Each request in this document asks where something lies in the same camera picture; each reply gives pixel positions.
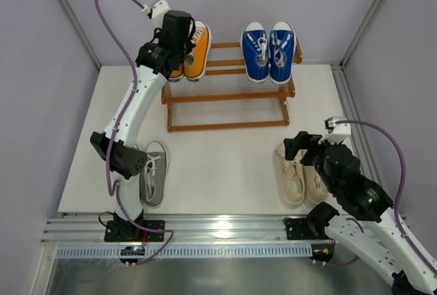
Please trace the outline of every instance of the gray sneaker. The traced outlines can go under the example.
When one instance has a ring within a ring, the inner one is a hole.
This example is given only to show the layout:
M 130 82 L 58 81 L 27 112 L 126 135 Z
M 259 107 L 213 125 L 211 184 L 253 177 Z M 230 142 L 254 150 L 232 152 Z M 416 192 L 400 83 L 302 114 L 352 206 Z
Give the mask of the gray sneaker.
M 163 202 L 167 153 L 163 145 L 157 141 L 149 143 L 145 152 L 147 162 L 139 178 L 140 194 L 148 206 L 156 208 Z

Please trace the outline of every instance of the orange sneaker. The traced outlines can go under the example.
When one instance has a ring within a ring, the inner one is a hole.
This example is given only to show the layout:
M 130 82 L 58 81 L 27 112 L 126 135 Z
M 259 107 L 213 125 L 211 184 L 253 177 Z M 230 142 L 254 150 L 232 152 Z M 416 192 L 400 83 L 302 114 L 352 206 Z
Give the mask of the orange sneaker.
M 196 20 L 196 32 L 192 42 L 196 45 L 184 61 L 184 74 L 187 80 L 195 82 L 205 75 L 206 61 L 211 48 L 210 28 L 202 21 Z
M 170 82 L 178 82 L 184 78 L 184 64 L 180 64 L 177 70 L 174 70 L 169 77 Z

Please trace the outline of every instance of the cable connector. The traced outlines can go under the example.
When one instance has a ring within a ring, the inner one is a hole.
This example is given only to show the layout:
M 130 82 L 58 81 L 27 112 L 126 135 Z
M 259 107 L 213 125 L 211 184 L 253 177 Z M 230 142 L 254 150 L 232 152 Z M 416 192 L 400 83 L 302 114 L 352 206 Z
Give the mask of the cable connector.
M 149 16 L 149 18 L 152 18 L 152 10 L 144 4 L 144 8 L 141 10 L 145 15 Z

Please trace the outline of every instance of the blue sneaker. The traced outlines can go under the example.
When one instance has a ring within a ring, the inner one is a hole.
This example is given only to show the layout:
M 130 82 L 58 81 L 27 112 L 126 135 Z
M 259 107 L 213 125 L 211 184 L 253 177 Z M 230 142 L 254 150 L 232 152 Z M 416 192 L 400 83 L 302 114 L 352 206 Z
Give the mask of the blue sneaker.
M 246 63 L 247 78 L 253 83 L 261 83 L 268 76 L 267 33 L 261 24 L 252 22 L 243 30 L 240 46 Z
M 270 81 L 275 85 L 283 85 L 292 78 L 296 43 L 296 35 L 290 24 L 278 22 L 270 30 L 270 52 L 272 53 Z

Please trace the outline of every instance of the metal floor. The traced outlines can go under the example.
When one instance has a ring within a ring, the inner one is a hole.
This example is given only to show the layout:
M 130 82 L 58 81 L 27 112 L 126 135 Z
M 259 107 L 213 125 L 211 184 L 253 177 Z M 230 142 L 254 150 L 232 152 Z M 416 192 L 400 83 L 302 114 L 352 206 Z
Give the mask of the metal floor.
M 335 261 L 352 257 L 341 245 Z M 91 283 L 114 266 L 113 272 Z M 391 290 L 367 264 L 322 267 L 308 258 L 169 259 L 136 268 L 118 260 L 57 259 L 47 295 L 389 295 Z

